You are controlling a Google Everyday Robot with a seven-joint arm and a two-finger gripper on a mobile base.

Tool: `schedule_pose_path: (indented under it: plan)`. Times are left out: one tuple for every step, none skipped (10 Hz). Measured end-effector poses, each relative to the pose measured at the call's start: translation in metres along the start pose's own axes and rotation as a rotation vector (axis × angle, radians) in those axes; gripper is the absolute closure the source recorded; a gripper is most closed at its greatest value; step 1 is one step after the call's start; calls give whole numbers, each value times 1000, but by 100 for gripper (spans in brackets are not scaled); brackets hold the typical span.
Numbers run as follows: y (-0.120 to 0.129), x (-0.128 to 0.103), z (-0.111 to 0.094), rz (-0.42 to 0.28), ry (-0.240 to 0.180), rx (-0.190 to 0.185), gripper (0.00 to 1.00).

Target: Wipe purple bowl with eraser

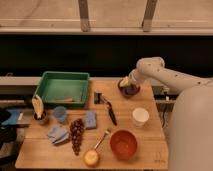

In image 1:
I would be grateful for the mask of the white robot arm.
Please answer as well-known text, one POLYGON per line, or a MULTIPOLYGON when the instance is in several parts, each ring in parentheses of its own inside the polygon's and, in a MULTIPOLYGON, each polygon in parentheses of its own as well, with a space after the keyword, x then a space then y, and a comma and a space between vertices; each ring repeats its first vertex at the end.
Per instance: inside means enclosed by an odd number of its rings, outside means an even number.
POLYGON ((165 68, 161 57, 141 58, 119 86, 153 78, 177 92, 170 120, 168 171, 213 171, 213 78, 165 68))

